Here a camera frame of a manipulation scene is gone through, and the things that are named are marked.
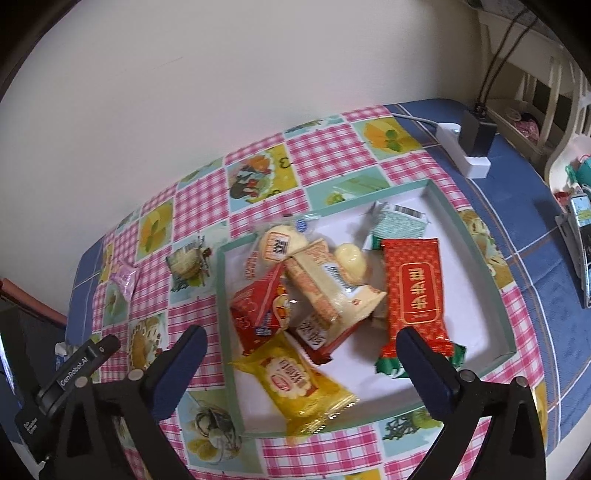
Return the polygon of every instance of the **red snack package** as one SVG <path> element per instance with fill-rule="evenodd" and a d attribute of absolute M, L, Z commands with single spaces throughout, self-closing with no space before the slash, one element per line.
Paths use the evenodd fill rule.
<path fill-rule="evenodd" d="M 361 321 L 346 327 L 341 322 L 327 324 L 316 312 L 304 317 L 297 325 L 290 325 L 289 334 L 297 340 L 316 365 L 332 360 L 330 354 L 359 328 Z"/>
<path fill-rule="evenodd" d="M 433 351 L 453 356 L 453 344 L 443 323 L 443 282 L 439 241 L 382 240 L 388 279 L 390 342 L 382 357 L 396 357 L 396 336 L 411 325 Z"/>
<path fill-rule="evenodd" d="M 265 277 L 237 292 L 230 302 L 244 355 L 252 353 L 289 324 L 290 303 L 282 281 L 283 272 L 283 263 L 277 264 Z"/>

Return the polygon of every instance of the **black cable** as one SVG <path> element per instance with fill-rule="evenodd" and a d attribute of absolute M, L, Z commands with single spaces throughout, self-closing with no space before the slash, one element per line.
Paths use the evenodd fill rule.
<path fill-rule="evenodd" d="M 494 56 L 493 56 L 493 58 L 491 60 L 491 64 L 488 66 L 488 70 L 486 71 L 486 75 L 484 75 L 484 79 L 482 80 L 482 85 L 480 86 L 480 92 L 478 92 L 478 96 L 476 97 L 476 102 L 477 103 L 481 103 L 482 93 L 484 92 L 484 88 L 486 86 L 486 82 L 488 80 L 488 77 L 491 74 L 491 71 L 492 71 L 492 68 L 493 68 L 493 66 L 495 64 L 495 61 L 497 60 L 497 58 L 499 58 L 499 55 L 501 54 L 501 51 L 503 50 L 503 47 L 505 46 L 505 43 L 507 42 L 507 38 L 509 38 L 509 33 L 513 29 L 513 25 L 515 25 L 517 23 L 517 21 L 523 15 L 525 15 L 528 11 L 529 11 L 529 9 L 527 7 L 525 7 L 521 12 L 519 12 L 515 16 L 515 18 L 513 20 L 511 20 L 511 23 L 509 24 L 509 27 L 507 27 L 507 30 L 505 32 L 505 36 L 503 37 L 503 40 L 501 40 L 501 44 L 499 45 L 499 48 L 497 49 L 496 53 L 494 54 Z"/>
<path fill-rule="evenodd" d="M 482 103 L 484 105 L 486 105 L 486 102 L 488 101 L 488 96 L 491 94 L 492 85 L 495 83 L 496 78 L 499 76 L 501 69 L 503 68 L 503 66 L 505 65 L 505 63 L 509 59 L 509 57 L 511 57 L 511 55 L 513 54 L 515 49 L 519 46 L 521 40 L 523 39 L 523 37 L 525 37 L 526 33 L 529 32 L 532 28 L 534 28 L 534 25 L 536 24 L 537 21 L 538 21 L 538 18 L 537 17 L 534 18 L 534 21 L 532 23 L 530 23 L 523 32 L 521 32 L 521 35 L 519 35 L 519 37 L 517 37 L 517 40 L 515 40 L 515 43 L 513 44 L 511 49 L 509 50 L 509 53 L 507 53 L 505 58 L 503 60 L 501 60 L 501 64 L 499 65 L 499 68 L 496 70 L 495 74 L 492 77 L 491 82 L 488 84 L 488 89 L 486 90 L 486 95 L 484 97 L 484 100 L 482 101 Z"/>

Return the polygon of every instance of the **screw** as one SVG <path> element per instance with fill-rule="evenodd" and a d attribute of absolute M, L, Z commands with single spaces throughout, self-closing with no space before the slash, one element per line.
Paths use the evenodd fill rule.
<path fill-rule="evenodd" d="M 144 376 L 144 371 L 142 369 L 135 368 L 134 370 L 129 372 L 129 374 L 127 375 L 127 378 L 129 378 L 131 381 L 135 382 L 135 381 L 140 380 L 143 376 Z"/>
<path fill-rule="evenodd" d="M 84 388 L 87 383 L 88 383 L 88 377 L 80 377 L 80 378 L 76 378 L 74 385 L 78 388 Z"/>
<path fill-rule="evenodd" d="M 474 382 L 476 379 L 476 374 L 472 370 L 462 370 L 460 372 L 460 378 L 464 382 Z"/>
<path fill-rule="evenodd" d="M 520 387 L 527 388 L 530 386 L 530 384 L 527 381 L 527 378 L 525 377 L 515 377 L 515 381 L 517 382 L 517 385 L 519 385 Z"/>

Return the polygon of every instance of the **white tray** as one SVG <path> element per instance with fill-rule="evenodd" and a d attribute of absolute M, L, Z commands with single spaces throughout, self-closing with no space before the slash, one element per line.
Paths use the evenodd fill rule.
<path fill-rule="evenodd" d="M 317 210 L 321 215 L 315 234 L 326 238 L 331 248 L 344 242 L 362 245 L 368 231 L 365 215 L 376 200 L 386 200 L 427 214 L 425 238 L 438 238 L 443 270 L 444 319 L 450 339 L 467 347 L 464 368 L 482 376 L 515 353 L 515 339 L 501 295 L 480 251 L 464 223 L 431 180 L 422 180 L 381 190 L 355 200 Z M 253 375 L 237 371 L 229 361 L 240 357 L 242 348 L 229 312 L 233 291 L 244 282 L 244 263 L 254 235 L 235 240 L 218 250 L 217 310 L 228 404 L 239 434 L 247 437 L 284 436 L 285 421 Z M 378 252 L 371 257 L 377 260 Z M 382 275 L 372 284 L 385 285 Z M 360 402 L 346 410 L 324 431 L 340 430 L 407 413 L 421 406 L 408 379 L 376 374 L 374 363 L 387 333 L 365 322 L 332 355 L 332 362 L 319 370 L 350 389 Z"/>

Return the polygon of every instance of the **yellow cookie package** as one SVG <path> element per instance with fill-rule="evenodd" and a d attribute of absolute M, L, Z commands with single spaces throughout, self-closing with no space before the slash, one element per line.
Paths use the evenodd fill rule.
<path fill-rule="evenodd" d="M 312 435 L 359 399 L 304 361 L 279 333 L 252 354 L 231 362 L 254 375 L 287 422 L 287 436 Z"/>

